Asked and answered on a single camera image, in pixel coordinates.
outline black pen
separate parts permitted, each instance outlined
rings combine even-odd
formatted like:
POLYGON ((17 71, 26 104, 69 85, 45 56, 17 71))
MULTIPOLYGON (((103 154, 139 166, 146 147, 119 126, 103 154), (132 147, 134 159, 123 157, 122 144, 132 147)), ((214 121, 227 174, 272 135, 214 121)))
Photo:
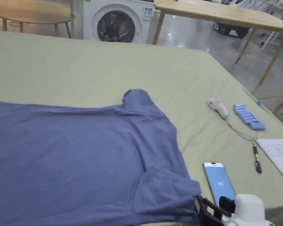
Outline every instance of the black pen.
POLYGON ((256 145, 253 145, 253 150, 254 150, 254 155, 255 155, 255 167, 256 167, 256 171, 260 174, 262 173, 262 169, 261 169, 261 165, 260 165, 260 162, 259 162, 259 158, 258 158, 258 150, 257 150, 257 147, 256 145))

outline washing machine porthole glass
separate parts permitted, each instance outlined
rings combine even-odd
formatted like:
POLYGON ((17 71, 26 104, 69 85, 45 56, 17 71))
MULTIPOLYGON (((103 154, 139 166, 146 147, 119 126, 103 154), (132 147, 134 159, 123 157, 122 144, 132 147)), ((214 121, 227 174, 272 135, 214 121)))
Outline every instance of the washing machine porthole glass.
POLYGON ((119 10, 109 11, 97 24, 97 34, 102 41, 132 42, 135 25, 127 13, 119 10))

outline floor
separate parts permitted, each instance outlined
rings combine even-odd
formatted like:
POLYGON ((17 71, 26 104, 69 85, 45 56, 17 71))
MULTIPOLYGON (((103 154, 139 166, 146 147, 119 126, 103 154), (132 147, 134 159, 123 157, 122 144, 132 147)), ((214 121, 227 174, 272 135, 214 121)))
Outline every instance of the floor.
MULTIPOLYGON (((83 1, 75 1, 75 38, 83 38, 83 1)), ((155 13, 150 25, 147 43, 151 44, 158 22, 159 13, 155 13)), ((229 36, 222 36, 212 27, 212 22, 184 18, 179 16, 166 15, 162 31, 158 40, 158 45, 177 46, 179 48, 199 49, 209 52, 233 77, 235 77, 244 87, 246 87, 256 98, 270 97, 278 95, 283 91, 283 52, 278 57, 270 74, 267 76, 262 86, 257 86, 259 79, 263 75, 265 68, 271 60, 276 47, 267 45, 262 51, 260 43, 263 38, 260 35, 263 31, 257 31, 254 40, 239 64, 234 61, 238 57, 247 37, 240 39, 229 36)), ((2 20, 0 19, 0 29, 2 30, 2 20)), ((7 26, 9 31, 19 32, 19 27, 7 26)), ((59 25, 61 37, 68 37, 64 24, 59 25)), ((39 34, 55 36, 54 26, 25 24, 24 32, 29 34, 39 34)), ((277 98, 263 99, 261 102, 271 108, 277 98)))

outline washing machine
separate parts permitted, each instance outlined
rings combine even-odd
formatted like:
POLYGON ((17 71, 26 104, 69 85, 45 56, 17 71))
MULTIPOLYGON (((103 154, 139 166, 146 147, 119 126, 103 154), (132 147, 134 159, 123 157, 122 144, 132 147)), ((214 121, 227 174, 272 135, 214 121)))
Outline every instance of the washing machine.
POLYGON ((154 0, 84 0, 84 39, 146 43, 154 0))

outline controller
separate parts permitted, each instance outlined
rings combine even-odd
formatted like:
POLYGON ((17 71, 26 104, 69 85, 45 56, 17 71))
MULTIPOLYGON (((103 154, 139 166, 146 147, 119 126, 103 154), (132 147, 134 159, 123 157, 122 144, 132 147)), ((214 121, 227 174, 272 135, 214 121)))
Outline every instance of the controller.
POLYGON ((221 118, 226 119, 228 117, 228 110, 226 109, 224 104, 222 104, 219 98, 208 99, 208 105, 210 106, 210 108, 217 111, 221 118))

